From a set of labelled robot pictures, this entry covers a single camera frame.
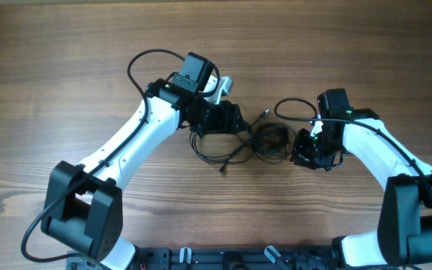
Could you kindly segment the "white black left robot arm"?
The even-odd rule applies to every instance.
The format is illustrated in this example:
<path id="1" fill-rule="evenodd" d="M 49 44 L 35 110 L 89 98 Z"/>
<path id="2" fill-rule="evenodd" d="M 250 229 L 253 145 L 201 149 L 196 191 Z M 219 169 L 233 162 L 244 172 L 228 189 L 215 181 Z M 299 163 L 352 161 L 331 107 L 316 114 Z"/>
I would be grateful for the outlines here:
<path id="1" fill-rule="evenodd" d="M 179 75 L 149 83 L 138 110 L 108 142 L 77 165 L 62 161 L 52 170 L 42 232 L 97 266 L 127 269 L 137 249 L 121 235 L 123 191 L 183 122 L 201 135 L 243 131 L 239 106 L 223 99 L 232 87 L 228 76 L 201 84 Z"/>

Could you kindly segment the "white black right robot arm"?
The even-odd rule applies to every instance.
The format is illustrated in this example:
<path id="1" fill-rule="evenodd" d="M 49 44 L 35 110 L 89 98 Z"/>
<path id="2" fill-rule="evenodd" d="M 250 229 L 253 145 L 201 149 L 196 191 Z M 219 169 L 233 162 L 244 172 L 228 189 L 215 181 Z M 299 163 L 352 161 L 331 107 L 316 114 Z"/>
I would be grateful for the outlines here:
<path id="1" fill-rule="evenodd" d="M 355 109 L 342 88 L 317 98 L 313 130 L 301 129 L 290 160 L 312 170 L 355 155 L 384 190 L 374 231 L 337 240 L 344 266 L 432 263 L 432 166 L 411 154 L 371 109 Z"/>

